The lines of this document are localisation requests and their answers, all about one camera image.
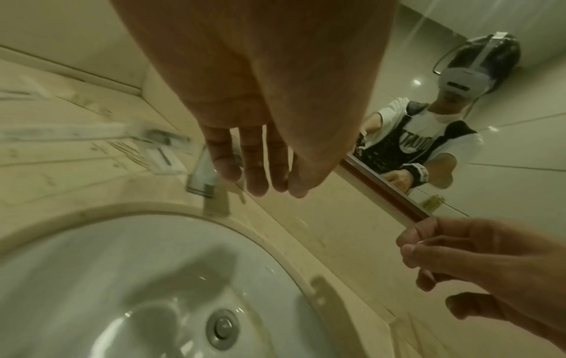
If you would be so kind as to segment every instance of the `mirror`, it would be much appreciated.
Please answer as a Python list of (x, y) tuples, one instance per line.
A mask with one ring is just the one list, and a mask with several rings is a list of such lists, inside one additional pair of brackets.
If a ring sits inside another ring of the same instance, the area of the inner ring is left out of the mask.
[(563, 235), (564, 5), (402, 1), (353, 157), (432, 215)]

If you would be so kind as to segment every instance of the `black vest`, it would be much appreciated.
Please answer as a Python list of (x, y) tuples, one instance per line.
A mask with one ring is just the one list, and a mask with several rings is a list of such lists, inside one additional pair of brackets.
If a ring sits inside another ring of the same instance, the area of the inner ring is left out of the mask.
[(426, 146), (424, 149), (417, 150), (414, 153), (405, 153), (401, 150), (399, 143), (404, 133), (404, 127), (413, 119), (413, 116), (419, 114), (428, 106), (428, 103), (410, 101), (406, 109), (407, 114), (401, 119), (401, 122), (381, 141), (363, 150), (360, 155), (355, 156), (377, 174), (384, 174), (400, 169), (403, 164), (424, 164), (432, 152), (445, 144), (449, 139), (477, 133), (468, 127), (463, 120), (454, 121), (446, 126), (444, 134), (438, 137), (432, 145)]

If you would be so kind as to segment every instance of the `ceiling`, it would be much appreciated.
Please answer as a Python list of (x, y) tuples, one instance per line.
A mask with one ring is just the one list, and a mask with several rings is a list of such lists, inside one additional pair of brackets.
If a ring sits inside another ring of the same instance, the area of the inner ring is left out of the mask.
[(506, 31), (521, 42), (524, 67), (566, 52), (564, 0), (401, 0), (466, 37)]

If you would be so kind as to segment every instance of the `shirt sleeve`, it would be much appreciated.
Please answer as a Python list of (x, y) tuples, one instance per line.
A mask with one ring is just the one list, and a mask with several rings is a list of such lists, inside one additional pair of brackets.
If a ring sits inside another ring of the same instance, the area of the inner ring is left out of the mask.
[(379, 132), (375, 132), (366, 136), (366, 145), (364, 146), (364, 148), (369, 148), (385, 138), (385, 136), (387, 136), (399, 124), (405, 114), (407, 114), (408, 104), (408, 98), (397, 98), (395, 101), (389, 103), (387, 107), (384, 107), (377, 111), (377, 113), (379, 113), (381, 115), (381, 118), (383, 119), (381, 129), (379, 130)]
[(455, 171), (468, 164), (477, 156), (483, 148), (483, 137), (481, 134), (467, 134), (455, 139), (448, 140), (445, 144), (436, 148), (429, 159), (438, 157), (441, 154), (450, 154), (456, 158), (457, 164)]

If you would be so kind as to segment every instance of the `sink drain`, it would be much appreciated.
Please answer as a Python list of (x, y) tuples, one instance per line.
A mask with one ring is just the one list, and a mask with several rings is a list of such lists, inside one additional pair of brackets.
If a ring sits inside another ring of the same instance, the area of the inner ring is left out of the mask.
[(230, 310), (218, 310), (206, 322), (206, 338), (218, 350), (230, 349), (240, 334), (240, 324)]

